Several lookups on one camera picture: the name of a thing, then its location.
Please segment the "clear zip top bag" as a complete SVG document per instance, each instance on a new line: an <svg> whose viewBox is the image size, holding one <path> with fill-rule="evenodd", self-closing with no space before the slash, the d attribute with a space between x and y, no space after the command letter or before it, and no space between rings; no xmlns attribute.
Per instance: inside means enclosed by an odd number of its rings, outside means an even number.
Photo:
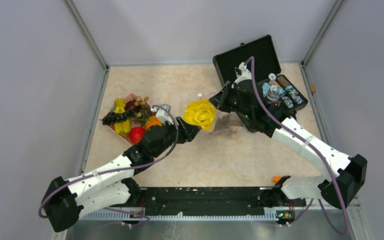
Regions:
<svg viewBox="0 0 384 240"><path fill-rule="evenodd" d="M203 94L200 92L197 94L195 101L199 101L199 100L209 100L209 95ZM206 131L207 133L214 134L214 135L222 135L227 138L232 138L230 136L231 128L240 128L240 131L243 130L244 124L241 123L237 115L235 115L234 113L222 112L216 108L215 110L216 110L216 118L214 120L214 123L211 126L211 130L207 131L202 129L203 131Z"/></svg>

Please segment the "yellow napa cabbage toy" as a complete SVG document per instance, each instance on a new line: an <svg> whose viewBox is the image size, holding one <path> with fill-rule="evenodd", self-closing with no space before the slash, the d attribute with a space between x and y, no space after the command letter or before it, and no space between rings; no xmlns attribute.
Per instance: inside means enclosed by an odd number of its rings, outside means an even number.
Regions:
<svg viewBox="0 0 384 240"><path fill-rule="evenodd" d="M210 131L216 119L216 108L207 99L190 102L183 114L183 120Z"/></svg>

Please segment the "brown mushroom toy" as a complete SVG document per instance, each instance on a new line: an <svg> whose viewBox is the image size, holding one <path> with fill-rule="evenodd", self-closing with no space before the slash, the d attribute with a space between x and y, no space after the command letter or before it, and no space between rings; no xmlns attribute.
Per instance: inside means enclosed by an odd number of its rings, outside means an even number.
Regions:
<svg viewBox="0 0 384 240"><path fill-rule="evenodd" d="M240 127L239 128L238 127L231 127L230 128L230 136L232 138L237 138L240 130L241 130Z"/></svg>

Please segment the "yellow banana bunch toy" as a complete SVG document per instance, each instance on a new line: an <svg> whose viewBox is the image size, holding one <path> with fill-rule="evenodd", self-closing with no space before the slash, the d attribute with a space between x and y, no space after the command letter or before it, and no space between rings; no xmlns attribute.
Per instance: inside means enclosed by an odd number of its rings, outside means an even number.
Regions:
<svg viewBox="0 0 384 240"><path fill-rule="evenodd" d="M131 130L131 123L126 111L126 101L123 98L116 98L114 101L114 111L117 116L114 124L114 131L122 137L126 137Z"/></svg>

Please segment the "dark black grape bunch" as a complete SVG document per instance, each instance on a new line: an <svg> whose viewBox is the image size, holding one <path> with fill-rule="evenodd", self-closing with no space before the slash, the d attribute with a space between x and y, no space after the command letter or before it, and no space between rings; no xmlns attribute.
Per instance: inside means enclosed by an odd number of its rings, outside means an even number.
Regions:
<svg viewBox="0 0 384 240"><path fill-rule="evenodd" d="M123 123L136 115L137 113L133 110L127 110L123 113L115 113L114 111L111 111L105 117L103 117L101 121L103 125L109 126L116 123Z"/></svg>

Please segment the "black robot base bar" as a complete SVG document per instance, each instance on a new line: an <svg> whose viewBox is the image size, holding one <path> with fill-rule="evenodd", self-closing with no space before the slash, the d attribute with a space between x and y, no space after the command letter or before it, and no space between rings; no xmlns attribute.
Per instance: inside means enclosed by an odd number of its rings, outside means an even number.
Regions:
<svg viewBox="0 0 384 240"><path fill-rule="evenodd" d="M148 187L131 201L148 216L256 216L279 200L260 187Z"/></svg>

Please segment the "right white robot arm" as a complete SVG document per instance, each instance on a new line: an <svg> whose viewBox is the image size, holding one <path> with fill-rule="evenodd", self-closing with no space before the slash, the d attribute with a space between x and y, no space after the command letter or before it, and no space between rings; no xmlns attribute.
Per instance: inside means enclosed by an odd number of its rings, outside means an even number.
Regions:
<svg viewBox="0 0 384 240"><path fill-rule="evenodd" d="M254 91L250 79L234 84L227 81L220 92L209 98L217 110L235 112L255 131L294 150L320 173L316 177L282 177L273 192L279 206L293 199L323 199L331 206L348 207L366 181L368 161L360 154L350 156L305 130L296 120L295 108L283 98L278 104L264 96L261 84Z"/></svg>

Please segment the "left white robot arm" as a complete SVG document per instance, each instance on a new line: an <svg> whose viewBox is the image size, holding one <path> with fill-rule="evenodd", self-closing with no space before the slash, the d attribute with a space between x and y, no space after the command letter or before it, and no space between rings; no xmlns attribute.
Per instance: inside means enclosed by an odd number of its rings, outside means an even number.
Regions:
<svg viewBox="0 0 384 240"><path fill-rule="evenodd" d="M134 207L140 202L133 176L166 158L178 144L191 142L202 130L181 117L153 125L141 140L107 164L82 175L54 178L41 201L38 215L54 232L71 228L80 218L112 205Z"/></svg>

